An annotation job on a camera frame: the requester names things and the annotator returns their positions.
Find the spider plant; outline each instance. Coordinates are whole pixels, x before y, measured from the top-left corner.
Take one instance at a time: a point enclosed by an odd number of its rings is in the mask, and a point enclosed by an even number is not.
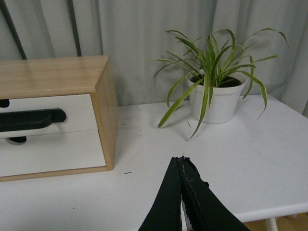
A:
[[[169,109],[161,119],[160,123],[158,124],[158,127],[162,127],[164,125],[164,123],[169,119],[172,113],[179,108],[182,101],[185,100],[185,98],[198,85],[203,85],[204,93],[203,102],[201,105],[200,119],[194,133],[190,137],[192,138],[196,134],[202,123],[207,106],[209,107],[211,105],[213,88],[223,87],[228,82],[233,81],[232,79],[227,77],[230,74],[236,72],[242,73],[246,77],[248,77],[248,79],[250,79],[249,88],[243,98],[245,98],[249,94],[253,82],[255,82],[261,88],[261,94],[264,100],[264,110],[266,109],[268,101],[267,92],[264,84],[254,76],[254,69],[256,68],[255,63],[276,58],[277,56],[272,55],[259,60],[254,60],[251,55],[246,54],[246,51],[256,42],[252,42],[247,45],[247,40],[260,32],[273,31],[279,33],[288,44],[285,34],[272,28],[265,28],[245,38],[240,43],[237,43],[235,35],[231,30],[224,29],[218,32],[222,31],[228,34],[229,39],[221,47],[219,46],[218,41],[215,37],[215,34],[217,32],[210,33],[207,38],[190,40],[182,32],[179,32],[177,30],[167,31],[175,33],[177,35],[175,36],[175,38],[179,40],[182,44],[184,44],[188,48],[188,50],[183,56],[180,56],[173,51],[167,51],[168,54],[176,58],[175,60],[155,59],[156,61],[166,63],[165,66],[163,66],[156,72],[155,77],[158,73],[160,73],[163,69],[170,65],[175,65],[184,69],[186,71],[186,74],[180,77],[178,81],[176,81],[176,83],[171,87],[167,95],[167,106],[169,107]],[[204,48],[200,48],[196,45],[197,43],[200,43],[202,41],[204,42]],[[170,97],[174,89],[186,78],[192,79],[192,77],[194,81],[193,85],[186,89],[185,92],[180,95],[180,97],[172,104],[172,106],[170,106]]]

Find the wooden cabinet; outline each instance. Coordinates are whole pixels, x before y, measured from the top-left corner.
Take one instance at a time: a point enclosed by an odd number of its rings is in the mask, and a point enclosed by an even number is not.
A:
[[[46,109],[66,114],[42,128],[0,130],[0,181],[112,170],[115,95],[108,56],[0,62],[0,118]],[[7,123],[2,119],[0,129]]]

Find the table surface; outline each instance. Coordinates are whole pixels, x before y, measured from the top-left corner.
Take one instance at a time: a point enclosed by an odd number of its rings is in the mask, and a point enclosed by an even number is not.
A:
[[[137,231],[182,155],[242,222],[308,212],[308,119],[269,96],[256,121],[262,107],[260,95],[240,99],[231,121],[187,141],[188,102],[163,128],[165,103],[122,106],[114,170],[1,182],[0,230]]]

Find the white flower pot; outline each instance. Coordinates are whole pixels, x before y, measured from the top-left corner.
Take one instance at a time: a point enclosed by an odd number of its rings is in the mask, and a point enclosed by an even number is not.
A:
[[[240,93],[247,81],[246,77],[240,73],[231,75],[241,81],[241,85],[229,88],[214,88],[212,102],[207,106],[205,117],[202,122],[208,124],[221,124],[232,119],[235,107],[240,97]],[[204,87],[198,85],[190,94],[191,113],[199,120]]]

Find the curtain fold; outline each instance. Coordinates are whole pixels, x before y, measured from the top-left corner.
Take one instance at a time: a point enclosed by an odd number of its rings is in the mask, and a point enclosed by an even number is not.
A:
[[[5,2],[27,59],[77,56],[68,0],[1,0]],[[155,58],[169,57],[166,50],[183,54],[176,29],[191,39],[210,31],[233,30],[239,40],[265,27],[252,38],[255,59],[276,54],[278,58],[257,63],[255,75],[269,94],[294,108],[307,111],[308,1],[306,0],[72,0],[81,55],[110,55],[119,105],[165,102],[167,92],[183,75],[170,68],[154,79],[162,67]],[[0,59],[21,59],[20,52],[0,13]],[[172,99],[185,89],[182,84]],[[254,84],[252,93],[260,93]]]

